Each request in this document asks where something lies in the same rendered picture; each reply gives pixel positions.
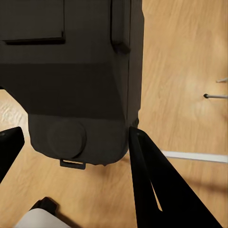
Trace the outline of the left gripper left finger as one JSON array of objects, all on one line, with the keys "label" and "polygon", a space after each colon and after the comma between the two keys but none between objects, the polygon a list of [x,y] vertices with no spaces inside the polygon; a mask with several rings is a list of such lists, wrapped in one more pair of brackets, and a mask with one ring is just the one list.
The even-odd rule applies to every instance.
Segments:
[{"label": "left gripper left finger", "polygon": [[0,132],[0,183],[25,144],[20,126]]}]

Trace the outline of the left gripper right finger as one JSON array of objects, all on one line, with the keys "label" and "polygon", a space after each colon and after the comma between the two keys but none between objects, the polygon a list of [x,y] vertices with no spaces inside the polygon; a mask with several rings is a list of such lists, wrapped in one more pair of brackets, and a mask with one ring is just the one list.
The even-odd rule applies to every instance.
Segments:
[{"label": "left gripper right finger", "polygon": [[146,132],[130,126],[128,143],[137,228],[223,228]]}]

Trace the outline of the camera tripod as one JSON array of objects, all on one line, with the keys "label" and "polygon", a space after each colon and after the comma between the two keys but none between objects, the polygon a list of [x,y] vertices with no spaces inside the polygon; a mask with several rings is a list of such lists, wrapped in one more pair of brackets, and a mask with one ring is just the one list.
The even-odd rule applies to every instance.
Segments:
[{"label": "camera tripod", "polygon": [[[224,98],[228,99],[228,95],[208,95],[206,98]],[[176,151],[161,151],[166,158],[193,160],[201,162],[216,162],[228,164],[228,155],[192,153],[192,152],[176,152]]]}]

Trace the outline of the digital camera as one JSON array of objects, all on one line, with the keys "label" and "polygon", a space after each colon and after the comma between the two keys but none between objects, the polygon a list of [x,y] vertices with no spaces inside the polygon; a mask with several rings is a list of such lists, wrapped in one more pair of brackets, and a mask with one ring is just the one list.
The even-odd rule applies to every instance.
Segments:
[{"label": "digital camera", "polygon": [[141,109],[143,0],[0,0],[0,89],[27,112],[30,143],[60,166],[129,151]]}]

